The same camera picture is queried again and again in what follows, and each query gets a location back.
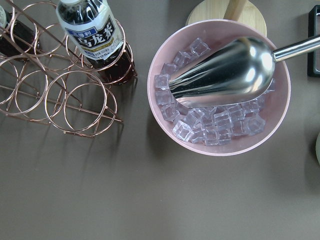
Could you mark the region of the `tea bottle near in rack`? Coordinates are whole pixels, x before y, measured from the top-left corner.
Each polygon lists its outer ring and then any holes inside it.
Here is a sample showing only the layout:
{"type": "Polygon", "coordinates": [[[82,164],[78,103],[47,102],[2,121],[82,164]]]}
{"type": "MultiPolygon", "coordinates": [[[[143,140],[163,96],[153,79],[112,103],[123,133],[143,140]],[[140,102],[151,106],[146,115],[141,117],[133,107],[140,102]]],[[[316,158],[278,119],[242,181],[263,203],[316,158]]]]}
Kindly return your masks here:
{"type": "Polygon", "coordinates": [[[132,55],[106,0],[61,0],[56,15],[68,38],[106,83],[135,77],[132,55]]]}

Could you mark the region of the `tea bottle in rack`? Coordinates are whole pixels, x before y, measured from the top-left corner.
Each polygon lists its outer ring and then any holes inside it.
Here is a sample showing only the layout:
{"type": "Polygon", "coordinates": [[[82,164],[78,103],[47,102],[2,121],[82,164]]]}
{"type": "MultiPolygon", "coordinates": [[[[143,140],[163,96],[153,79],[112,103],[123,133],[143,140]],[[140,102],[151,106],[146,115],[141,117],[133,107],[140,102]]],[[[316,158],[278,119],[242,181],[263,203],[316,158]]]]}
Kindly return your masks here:
{"type": "Polygon", "coordinates": [[[106,83],[135,77],[132,55],[106,0],[61,0],[56,15],[68,38],[106,83]]]}
{"type": "Polygon", "coordinates": [[[0,59],[23,55],[13,43],[24,53],[40,54],[41,43],[36,40],[36,25],[31,28],[19,19],[13,19],[13,13],[0,6],[0,59]]]}

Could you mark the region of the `tea bottle far in rack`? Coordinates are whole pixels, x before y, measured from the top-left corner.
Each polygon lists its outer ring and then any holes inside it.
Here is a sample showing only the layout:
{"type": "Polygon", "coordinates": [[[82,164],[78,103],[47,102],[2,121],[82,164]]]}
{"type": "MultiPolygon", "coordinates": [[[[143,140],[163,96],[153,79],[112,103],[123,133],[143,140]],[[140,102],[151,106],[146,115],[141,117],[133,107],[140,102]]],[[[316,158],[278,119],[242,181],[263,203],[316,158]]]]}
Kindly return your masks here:
{"type": "Polygon", "coordinates": [[[36,40],[36,25],[31,28],[19,19],[13,19],[13,13],[0,6],[0,59],[23,55],[13,43],[24,53],[40,54],[41,43],[36,40]]]}

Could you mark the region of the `pink bowl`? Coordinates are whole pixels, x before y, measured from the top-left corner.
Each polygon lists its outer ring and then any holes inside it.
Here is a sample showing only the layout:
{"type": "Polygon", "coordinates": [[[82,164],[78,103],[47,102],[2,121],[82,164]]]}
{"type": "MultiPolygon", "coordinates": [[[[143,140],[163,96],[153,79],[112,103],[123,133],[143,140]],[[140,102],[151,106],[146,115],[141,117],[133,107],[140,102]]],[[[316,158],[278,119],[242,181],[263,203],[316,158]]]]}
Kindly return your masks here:
{"type": "Polygon", "coordinates": [[[267,94],[265,107],[259,114],[266,121],[261,133],[236,138],[225,145],[205,146],[202,143],[191,143],[178,139],[172,132],[172,123],[163,119],[161,110],[156,103],[154,89],[154,76],[161,72],[163,64],[171,62],[178,51],[187,48],[197,37],[204,40],[212,50],[217,50],[241,36],[259,38],[271,49],[275,49],[275,45],[266,36],[248,25],[232,20],[210,19],[192,23],[179,29],[160,46],[153,57],[147,77],[150,109],[162,130],[173,141],[190,151],[208,156],[233,156],[248,152],[267,141],[285,118],[291,97],[291,81],[287,65],[282,61],[276,65],[274,72],[275,91],[267,94]]]}

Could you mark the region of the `steel ice scoop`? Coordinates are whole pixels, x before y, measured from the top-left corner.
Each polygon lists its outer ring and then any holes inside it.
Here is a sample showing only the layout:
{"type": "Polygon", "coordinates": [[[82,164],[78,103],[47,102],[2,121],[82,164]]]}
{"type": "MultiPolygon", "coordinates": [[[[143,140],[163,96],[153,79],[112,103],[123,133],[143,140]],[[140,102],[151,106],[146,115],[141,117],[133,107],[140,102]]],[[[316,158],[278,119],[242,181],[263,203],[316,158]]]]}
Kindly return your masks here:
{"type": "Polygon", "coordinates": [[[172,96],[187,108],[251,101],[271,85],[278,62],[315,51],[320,37],[271,49],[256,37],[240,37],[172,75],[172,96]]]}

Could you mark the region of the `wooden cup stand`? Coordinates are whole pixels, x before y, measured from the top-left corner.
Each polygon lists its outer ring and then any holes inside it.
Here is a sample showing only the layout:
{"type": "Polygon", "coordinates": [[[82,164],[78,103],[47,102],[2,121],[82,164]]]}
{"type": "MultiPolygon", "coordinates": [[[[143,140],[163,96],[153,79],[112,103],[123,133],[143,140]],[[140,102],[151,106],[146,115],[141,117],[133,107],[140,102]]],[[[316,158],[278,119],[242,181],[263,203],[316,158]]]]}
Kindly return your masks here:
{"type": "Polygon", "coordinates": [[[250,0],[203,0],[190,12],[185,25],[213,19],[238,21],[267,36],[265,19],[250,0]]]}

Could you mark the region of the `mint green bowl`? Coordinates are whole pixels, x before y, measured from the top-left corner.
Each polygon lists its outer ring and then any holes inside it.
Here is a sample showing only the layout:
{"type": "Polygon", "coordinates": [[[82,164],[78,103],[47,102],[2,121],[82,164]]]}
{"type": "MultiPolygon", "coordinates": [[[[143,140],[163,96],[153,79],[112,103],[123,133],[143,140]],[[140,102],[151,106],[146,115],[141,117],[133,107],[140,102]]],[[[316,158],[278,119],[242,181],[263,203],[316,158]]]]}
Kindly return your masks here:
{"type": "Polygon", "coordinates": [[[317,162],[320,164],[320,133],[317,135],[314,149],[317,162]]]}

